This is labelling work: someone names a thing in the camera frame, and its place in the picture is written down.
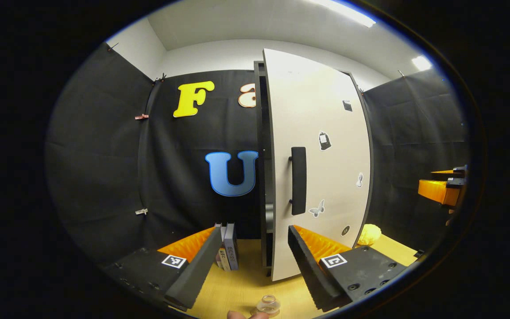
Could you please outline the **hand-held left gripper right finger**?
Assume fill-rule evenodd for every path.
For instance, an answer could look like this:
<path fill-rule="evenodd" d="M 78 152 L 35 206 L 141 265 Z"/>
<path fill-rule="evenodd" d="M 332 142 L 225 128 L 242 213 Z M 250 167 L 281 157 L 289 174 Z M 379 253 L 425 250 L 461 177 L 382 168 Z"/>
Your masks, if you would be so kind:
<path fill-rule="evenodd" d="M 348 248 L 301 226 L 289 226 L 288 243 L 317 309 L 328 312 L 370 297 L 417 260 L 417 252 L 381 236 Z"/>

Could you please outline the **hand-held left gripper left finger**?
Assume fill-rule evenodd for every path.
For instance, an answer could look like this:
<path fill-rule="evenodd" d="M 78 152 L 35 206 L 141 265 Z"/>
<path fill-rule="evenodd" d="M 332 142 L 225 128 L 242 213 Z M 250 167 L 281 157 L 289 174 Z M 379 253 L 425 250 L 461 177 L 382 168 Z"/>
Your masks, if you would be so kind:
<path fill-rule="evenodd" d="M 157 250 L 140 248 L 108 264 L 104 272 L 152 305 L 187 311 L 215 262 L 220 230 L 213 226 Z"/>

